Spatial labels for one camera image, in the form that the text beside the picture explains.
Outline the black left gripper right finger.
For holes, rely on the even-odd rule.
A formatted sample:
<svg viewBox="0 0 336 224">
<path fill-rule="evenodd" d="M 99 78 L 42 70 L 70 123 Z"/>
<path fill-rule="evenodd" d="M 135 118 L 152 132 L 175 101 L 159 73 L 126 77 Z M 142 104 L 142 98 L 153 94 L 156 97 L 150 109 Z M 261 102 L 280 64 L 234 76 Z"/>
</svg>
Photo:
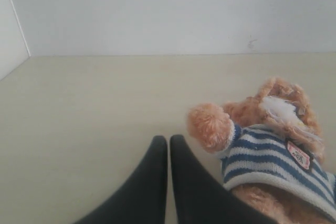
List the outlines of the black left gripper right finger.
<svg viewBox="0 0 336 224">
<path fill-rule="evenodd" d="M 170 159 L 178 223 L 276 223 L 225 190 L 201 165 L 184 136 L 170 138 Z"/>
</svg>

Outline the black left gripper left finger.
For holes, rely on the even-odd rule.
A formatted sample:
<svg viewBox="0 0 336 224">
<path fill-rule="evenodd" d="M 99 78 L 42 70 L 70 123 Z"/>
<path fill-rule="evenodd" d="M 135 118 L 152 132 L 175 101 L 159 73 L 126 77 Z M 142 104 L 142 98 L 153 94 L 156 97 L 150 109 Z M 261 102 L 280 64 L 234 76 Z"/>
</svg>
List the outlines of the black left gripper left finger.
<svg viewBox="0 0 336 224">
<path fill-rule="evenodd" d="M 158 135 L 124 184 L 76 223 L 165 223 L 166 195 L 167 141 Z"/>
</svg>

